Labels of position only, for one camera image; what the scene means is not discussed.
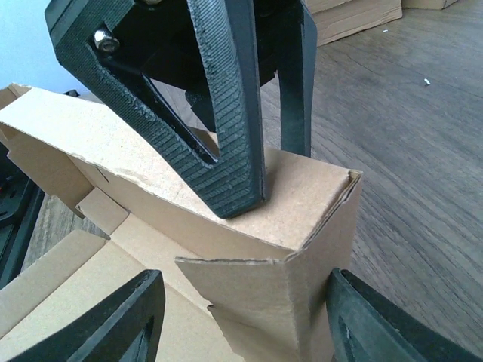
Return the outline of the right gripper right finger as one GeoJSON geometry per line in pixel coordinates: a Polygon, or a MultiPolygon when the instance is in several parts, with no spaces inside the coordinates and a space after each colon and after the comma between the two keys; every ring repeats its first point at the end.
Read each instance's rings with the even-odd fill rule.
{"type": "Polygon", "coordinates": [[[338,361],[482,360],[420,323],[348,270],[332,270],[326,305],[338,361]]]}

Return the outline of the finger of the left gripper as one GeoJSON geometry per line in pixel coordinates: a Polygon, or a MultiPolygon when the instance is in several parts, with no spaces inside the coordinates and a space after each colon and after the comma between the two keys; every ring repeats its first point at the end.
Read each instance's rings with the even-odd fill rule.
{"type": "Polygon", "coordinates": [[[106,64],[120,47],[113,30],[136,1],[52,1],[45,20],[58,62],[134,129],[218,217],[266,198],[254,6],[185,1],[214,113],[213,153],[145,75],[106,64]]]}
{"type": "Polygon", "coordinates": [[[277,44],[281,149],[310,157],[317,28],[302,1],[282,15],[277,44]]]}

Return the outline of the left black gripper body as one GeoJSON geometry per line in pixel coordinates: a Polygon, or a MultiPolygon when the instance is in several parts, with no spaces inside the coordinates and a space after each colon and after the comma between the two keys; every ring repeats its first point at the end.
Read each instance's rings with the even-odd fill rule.
{"type": "MultiPolygon", "coordinates": [[[[285,12],[293,1],[255,1],[254,19],[260,84],[271,81],[278,69],[275,45],[285,12]]],[[[195,31],[185,1],[162,1],[149,6],[136,1],[113,30],[120,47],[106,64],[130,75],[184,90],[192,111],[213,128],[214,114],[195,31]]]]}

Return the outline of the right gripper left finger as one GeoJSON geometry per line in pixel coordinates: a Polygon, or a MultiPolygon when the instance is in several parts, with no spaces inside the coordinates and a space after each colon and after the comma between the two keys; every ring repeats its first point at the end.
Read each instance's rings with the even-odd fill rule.
{"type": "Polygon", "coordinates": [[[162,272],[146,269],[11,361],[154,361],[165,316],[162,272]]]}

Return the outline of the brown cardboard box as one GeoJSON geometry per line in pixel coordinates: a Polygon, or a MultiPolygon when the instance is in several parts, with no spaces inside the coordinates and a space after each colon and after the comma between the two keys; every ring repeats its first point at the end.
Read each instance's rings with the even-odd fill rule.
{"type": "Polygon", "coordinates": [[[158,361],[332,358],[325,287],[350,263],[359,172],[268,148],[268,201],[221,219],[107,106],[18,84],[1,92],[1,142],[103,231],[70,232],[2,290],[2,360],[147,269],[165,286],[158,361]]]}

